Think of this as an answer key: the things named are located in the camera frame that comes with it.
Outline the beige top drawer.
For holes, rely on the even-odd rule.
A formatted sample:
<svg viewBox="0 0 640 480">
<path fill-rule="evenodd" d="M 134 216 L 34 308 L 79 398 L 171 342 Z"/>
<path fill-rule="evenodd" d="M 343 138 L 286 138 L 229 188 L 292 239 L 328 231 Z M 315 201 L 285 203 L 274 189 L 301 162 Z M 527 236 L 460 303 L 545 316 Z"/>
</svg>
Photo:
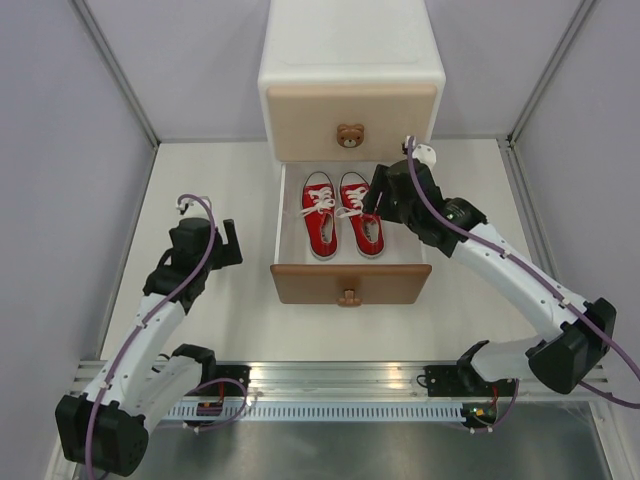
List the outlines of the beige top drawer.
<svg viewBox="0 0 640 480">
<path fill-rule="evenodd" d="M 271 86 L 266 106 L 274 156 L 283 162 L 392 159 L 406 136 L 427 136 L 437 93 L 431 83 Z M 340 124 L 362 124 L 364 142 L 339 146 Z"/>
</svg>

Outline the red sneaker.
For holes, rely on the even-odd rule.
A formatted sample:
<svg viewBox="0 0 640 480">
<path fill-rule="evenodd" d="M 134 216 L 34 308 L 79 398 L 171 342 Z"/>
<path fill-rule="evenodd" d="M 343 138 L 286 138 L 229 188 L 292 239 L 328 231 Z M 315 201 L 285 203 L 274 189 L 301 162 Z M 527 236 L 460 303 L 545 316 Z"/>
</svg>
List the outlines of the red sneaker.
<svg viewBox="0 0 640 480">
<path fill-rule="evenodd" d="M 370 185 L 362 175 L 345 173 L 339 184 L 340 207 L 336 216 L 349 220 L 359 253 L 367 258 L 376 258 L 382 254 L 385 243 L 381 219 L 364 212 L 364 200 L 369 190 Z"/>
<path fill-rule="evenodd" d="M 319 260 L 329 260 L 337 252 L 335 226 L 336 194 L 329 176 L 320 171 L 311 173 L 301 192 L 299 216 L 304 220 L 312 254 Z"/>
</svg>

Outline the aluminium frame post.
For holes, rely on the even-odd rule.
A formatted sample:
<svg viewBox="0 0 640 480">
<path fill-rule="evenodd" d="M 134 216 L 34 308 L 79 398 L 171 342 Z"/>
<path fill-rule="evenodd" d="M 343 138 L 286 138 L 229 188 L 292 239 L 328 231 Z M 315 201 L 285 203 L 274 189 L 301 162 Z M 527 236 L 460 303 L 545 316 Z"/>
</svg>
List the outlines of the aluminium frame post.
<svg viewBox="0 0 640 480">
<path fill-rule="evenodd" d="M 102 27 L 99 25 L 89 2 L 86 0 L 70 0 L 69 5 L 87 33 L 92 45 L 100 57 L 101 62 L 115 82 L 119 94 L 125 101 L 127 108 L 133 115 L 136 124 L 141 130 L 147 143 L 154 151 L 157 151 L 161 141 L 119 60 L 110 46 Z"/>
<path fill-rule="evenodd" d="M 556 262 L 535 205 L 518 142 L 599 4 L 600 1 L 595 0 L 582 0 L 578 3 L 513 126 L 506 134 L 497 138 L 532 259 L 552 276 L 556 275 Z"/>
</svg>

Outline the bear knob bottom drawer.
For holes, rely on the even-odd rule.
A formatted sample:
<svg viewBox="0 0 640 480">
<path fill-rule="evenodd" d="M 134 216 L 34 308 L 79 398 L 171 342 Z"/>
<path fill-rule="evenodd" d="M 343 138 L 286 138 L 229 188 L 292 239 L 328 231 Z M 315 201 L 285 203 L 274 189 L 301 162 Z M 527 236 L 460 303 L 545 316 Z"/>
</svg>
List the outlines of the bear knob bottom drawer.
<svg viewBox="0 0 640 480">
<path fill-rule="evenodd" d="M 355 308 L 362 305 L 362 299 L 354 289 L 345 289 L 342 295 L 336 299 L 336 304 L 344 308 Z"/>
</svg>

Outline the brown bottom drawer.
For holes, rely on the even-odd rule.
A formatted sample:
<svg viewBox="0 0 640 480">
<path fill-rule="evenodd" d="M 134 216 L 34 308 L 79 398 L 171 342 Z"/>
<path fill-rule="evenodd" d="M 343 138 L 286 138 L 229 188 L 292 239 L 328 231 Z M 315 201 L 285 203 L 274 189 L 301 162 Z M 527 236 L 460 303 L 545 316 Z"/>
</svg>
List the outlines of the brown bottom drawer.
<svg viewBox="0 0 640 480">
<path fill-rule="evenodd" d="M 316 171 L 329 176 L 335 194 L 339 195 L 340 180 L 345 173 L 359 173 L 370 183 L 375 164 L 302 162 L 282 166 L 275 254 L 270 267 L 280 301 L 337 305 L 336 299 L 345 289 L 354 289 L 362 305 L 415 303 L 432 266 L 419 241 L 401 225 L 384 222 L 384 250 L 376 258 L 367 258 L 356 248 L 349 220 L 338 218 L 336 254 L 326 261 L 312 254 L 299 211 L 303 184 Z"/>
</svg>

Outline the brown bear knob top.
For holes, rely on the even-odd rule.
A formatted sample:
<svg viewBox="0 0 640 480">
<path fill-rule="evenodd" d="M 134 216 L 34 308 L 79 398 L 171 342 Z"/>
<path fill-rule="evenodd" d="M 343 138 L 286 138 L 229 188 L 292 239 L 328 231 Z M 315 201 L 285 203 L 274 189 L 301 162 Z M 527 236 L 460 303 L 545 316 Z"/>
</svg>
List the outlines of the brown bear knob top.
<svg viewBox="0 0 640 480">
<path fill-rule="evenodd" d="M 340 124 L 336 129 L 336 141 L 346 149 L 359 147 L 365 139 L 365 127 L 362 124 Z"/>
</svg>

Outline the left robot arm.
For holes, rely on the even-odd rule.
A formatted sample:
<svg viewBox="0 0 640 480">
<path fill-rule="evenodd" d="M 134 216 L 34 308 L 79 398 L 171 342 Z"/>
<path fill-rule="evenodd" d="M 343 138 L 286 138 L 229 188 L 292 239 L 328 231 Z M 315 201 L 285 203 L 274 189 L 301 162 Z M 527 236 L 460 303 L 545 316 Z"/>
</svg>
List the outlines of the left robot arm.
<svg viewBox="0 0 640 480">
<path fill-rule="evenodd" d="M 184 396 L 212 393 L 218 384 L 213 350 L 182 344 L 152 370 L 168 338 L 203 293 L 214 270 L 243 258 L 235 223 L 213 227 L 183 219 L 169 232 L 171 246 L 147 277 L 132 326 L 116 354 L 78 395 L 55 409 L 66 460 L 127 477 L 141 463 L 151 434 Z"/>
</svg>

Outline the white shoe cabinet body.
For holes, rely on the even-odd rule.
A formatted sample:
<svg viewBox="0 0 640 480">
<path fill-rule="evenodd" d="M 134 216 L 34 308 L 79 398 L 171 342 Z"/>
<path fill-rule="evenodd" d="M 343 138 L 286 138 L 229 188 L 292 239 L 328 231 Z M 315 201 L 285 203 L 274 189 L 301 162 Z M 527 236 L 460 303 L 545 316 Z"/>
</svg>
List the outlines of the white shoe cabinet body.
<svg viewBox="0 0 640 480">
<path fill-rule="evenodd" d="M 279 85 L 431 83 L 438 89 L 432 138 L 446 74 L 422 1 L 274 1 L 258 89 L 268 143 L 266 89 Z"/>
</svg>

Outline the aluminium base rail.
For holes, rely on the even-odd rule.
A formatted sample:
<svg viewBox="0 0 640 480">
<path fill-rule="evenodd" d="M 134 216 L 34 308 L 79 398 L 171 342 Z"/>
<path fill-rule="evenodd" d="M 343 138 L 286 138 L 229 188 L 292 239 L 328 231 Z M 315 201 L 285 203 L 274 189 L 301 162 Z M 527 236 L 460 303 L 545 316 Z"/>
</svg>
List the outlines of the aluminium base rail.
<svg viewBox="0 0 640 480">
<path fill-rule="evenodd" d="M 80 361 L 71 393 L 80 393 L 102 369 L 104 361 Z M 222 366 L 247 365 L 252 400 L 292 402 L 425 402 L 460 401 L 488 403 L 492 394 L 432 397 L 416 377 L 428 362 L 221 362 Z M 585 382 L 611 392 L 605 370 L 598 365 Z M 578 386 L 571 394 L 552 392 L 537 380 L 521 380 L 517 400 L 521 402 L 595 401 L 599 397 Z"/>
</svg>

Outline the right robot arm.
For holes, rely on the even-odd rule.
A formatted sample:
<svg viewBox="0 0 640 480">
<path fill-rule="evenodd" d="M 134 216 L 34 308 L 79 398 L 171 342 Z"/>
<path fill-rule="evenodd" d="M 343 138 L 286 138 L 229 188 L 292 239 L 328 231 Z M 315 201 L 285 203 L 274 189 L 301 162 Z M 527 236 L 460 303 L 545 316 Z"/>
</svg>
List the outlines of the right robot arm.
<svg viewBox="0 0 640 480">
<path fill-rule="evenodd" d="M 492 382 L 535 378 L 569 394 L 608 352 L 616 310 L 605 299 L 589 302 L 565 289 L 515 251 L 462 198 L 443 198 L 430 169 L 412 163 L 376 166 L 364 210 L 405 225 L 420 241 L 466 266 L 507 299 L 534 328 L 531 338 L 479 341 L 458 360 L 459 388 L 478 395 Z"/>
</svg>

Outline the left aluminium frame post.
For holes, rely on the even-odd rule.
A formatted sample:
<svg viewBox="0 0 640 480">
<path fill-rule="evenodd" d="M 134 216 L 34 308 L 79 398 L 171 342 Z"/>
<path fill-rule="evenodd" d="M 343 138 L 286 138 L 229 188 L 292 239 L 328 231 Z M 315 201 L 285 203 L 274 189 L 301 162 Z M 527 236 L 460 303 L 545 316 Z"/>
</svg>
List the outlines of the left aluminium frame post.
<svg viewBox="0 0 640 480">
<path fill-rule="evenodd" d="M 102 27 L 99 25 L 89 2 L 86 0 L 70 0 L 69 5 L 87 33 L 92 45 L 100 57 L 101 62 L 115 82 L 119 94 L 125 101 L 127 108 L 133 115 L 136 124 L 141 130 L 147 143 L 154 151 L 157 151 L 161 141 L 119 60 L 110 46 Z"/>
</svg>

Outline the right aluminium frame post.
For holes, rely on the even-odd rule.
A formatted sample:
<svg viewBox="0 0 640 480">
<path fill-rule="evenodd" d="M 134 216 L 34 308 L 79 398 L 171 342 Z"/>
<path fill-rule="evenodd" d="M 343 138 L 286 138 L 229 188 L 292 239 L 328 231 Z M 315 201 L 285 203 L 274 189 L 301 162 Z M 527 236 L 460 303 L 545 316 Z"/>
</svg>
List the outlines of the right aluminium frame post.
<svg viewBox="0 0 640 480">
<path fill-rule="evenodd" d="M 506 134 L 497 138 L 532 259 L 552 276 L 556 275 L 556 262 L 535 205 L 518 142 L 599 4 L 600 1 L 595 0 L 582 0 L 578 3 L 513 126 Z"/>
</svg>

